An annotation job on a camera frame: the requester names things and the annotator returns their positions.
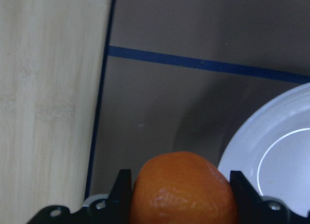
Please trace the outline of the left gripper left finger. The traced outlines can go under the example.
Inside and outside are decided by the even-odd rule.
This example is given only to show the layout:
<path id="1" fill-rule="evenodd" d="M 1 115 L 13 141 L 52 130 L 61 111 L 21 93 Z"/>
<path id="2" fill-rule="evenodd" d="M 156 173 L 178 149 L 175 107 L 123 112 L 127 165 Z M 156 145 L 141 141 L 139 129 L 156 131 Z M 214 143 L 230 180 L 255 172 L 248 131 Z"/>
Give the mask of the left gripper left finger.
<path id="1" fill-rule="evenodd" d="M 131 196 L 131 170 L 121 169 L 108 196 L 108 206 L 114 209 L 129 209 Z"/>

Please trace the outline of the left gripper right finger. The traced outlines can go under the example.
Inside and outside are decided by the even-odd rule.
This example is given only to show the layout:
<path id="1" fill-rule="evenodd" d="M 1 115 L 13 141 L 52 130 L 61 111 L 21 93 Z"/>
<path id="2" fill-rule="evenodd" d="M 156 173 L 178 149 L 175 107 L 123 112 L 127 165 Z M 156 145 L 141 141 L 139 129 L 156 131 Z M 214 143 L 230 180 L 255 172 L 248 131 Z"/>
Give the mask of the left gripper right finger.
<path id="1" fill-rule="evenodd" d="M 239 211 L 252 209 L 263 199 L 241 171 L 230 172 L 230 185 Z"/>

